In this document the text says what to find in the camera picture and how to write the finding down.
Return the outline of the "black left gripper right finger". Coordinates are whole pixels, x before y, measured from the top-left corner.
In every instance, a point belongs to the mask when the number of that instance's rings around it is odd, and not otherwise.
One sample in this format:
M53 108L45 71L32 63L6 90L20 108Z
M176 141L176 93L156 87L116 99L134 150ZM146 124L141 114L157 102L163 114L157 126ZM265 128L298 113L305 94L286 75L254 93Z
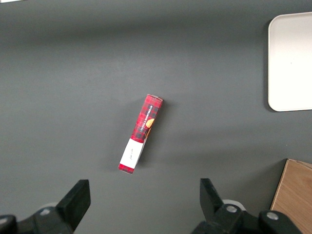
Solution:
M205 221L193 234L300 234L299 228L288 216L278 211L249 214L241 203L220 198L211 180L200 180L200 206Z

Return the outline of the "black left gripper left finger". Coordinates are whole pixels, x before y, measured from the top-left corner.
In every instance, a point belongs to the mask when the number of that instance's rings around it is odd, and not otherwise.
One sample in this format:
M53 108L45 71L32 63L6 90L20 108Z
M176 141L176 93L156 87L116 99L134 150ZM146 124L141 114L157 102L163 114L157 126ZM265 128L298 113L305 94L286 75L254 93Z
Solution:
M89 180L79 180L56 204L17 221L12 214L0 216L2 234L73 234L91 204Z

